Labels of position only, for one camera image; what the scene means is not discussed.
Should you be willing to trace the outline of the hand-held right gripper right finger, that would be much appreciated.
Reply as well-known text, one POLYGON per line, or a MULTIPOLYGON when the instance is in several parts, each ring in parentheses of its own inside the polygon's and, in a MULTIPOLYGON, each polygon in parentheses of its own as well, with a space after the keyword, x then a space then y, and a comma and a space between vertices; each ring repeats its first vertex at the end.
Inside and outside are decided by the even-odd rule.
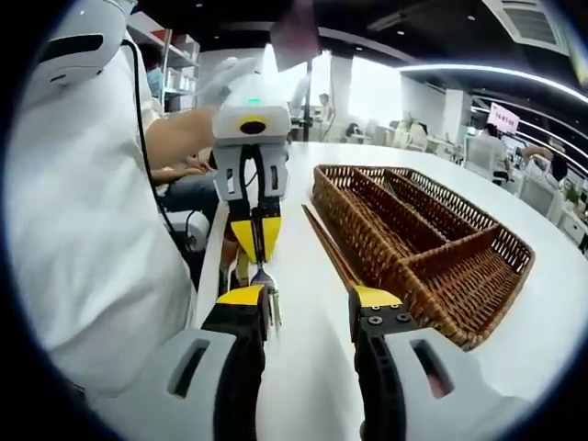
POLYGON ((477 359, 417 325, 389 292, 348 289, 364 440, 496 440, 529 402, 486 383, 477 359))

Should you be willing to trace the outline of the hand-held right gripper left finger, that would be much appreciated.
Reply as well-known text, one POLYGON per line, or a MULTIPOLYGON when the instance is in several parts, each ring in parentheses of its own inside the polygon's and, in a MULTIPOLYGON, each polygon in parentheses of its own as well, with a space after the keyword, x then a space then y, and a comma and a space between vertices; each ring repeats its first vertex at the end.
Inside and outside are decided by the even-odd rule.
POLYGON ((167 392, 196 402, 188 413, 209 427, 210 440, 256 440, 256 405, 266 366, 269 289, 257 284, 228 291, 216 300, 187 351, 178 360, 167 392))

